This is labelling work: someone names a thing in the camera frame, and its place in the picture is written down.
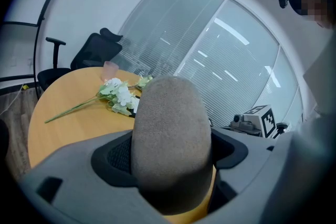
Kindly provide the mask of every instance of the wooden floor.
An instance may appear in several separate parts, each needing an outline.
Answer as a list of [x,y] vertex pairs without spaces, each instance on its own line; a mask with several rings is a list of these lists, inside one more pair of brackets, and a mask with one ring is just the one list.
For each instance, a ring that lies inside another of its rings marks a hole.
[[[18,92],[13,92],[0,96],[0,113],[9,106],[17,94]],[[16,180],[30,170],[27,139],[29,121],[36,103],[34,88],[22,90],[8,111],[0,116],[9,130],[6,163]]]

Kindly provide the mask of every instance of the pink cup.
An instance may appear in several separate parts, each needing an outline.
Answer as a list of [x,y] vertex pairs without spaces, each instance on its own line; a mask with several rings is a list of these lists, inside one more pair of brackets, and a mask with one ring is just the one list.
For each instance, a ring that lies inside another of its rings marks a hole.
[[119,66],[114,62],[106,61],[103,66],[103,71],[101,73],[101,80],[105,82],[106,80],[115,78],[115,75],[119,69]]

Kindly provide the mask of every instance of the wooden table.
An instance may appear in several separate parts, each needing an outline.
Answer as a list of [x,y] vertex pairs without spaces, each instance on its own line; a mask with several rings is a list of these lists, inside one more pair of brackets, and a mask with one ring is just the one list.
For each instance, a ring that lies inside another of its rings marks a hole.
[[[108,111],[100,102],[76,110],[49,123],[45,120],[88,100],[96,95],[102,85],[101,67],[72,71],[56,80],[42,94],[31,117],[28,133],[28,155],[31,167],[62,146],[108,133],[133,129],[134,118]],[[139,76],[118,70],[116,77],[135,85]],[[140,96],[141,92],[132,90]],[[189,212],[164,216],[173,223],[191,223],[206,216],[207,205],[215,178],[202,203]]]

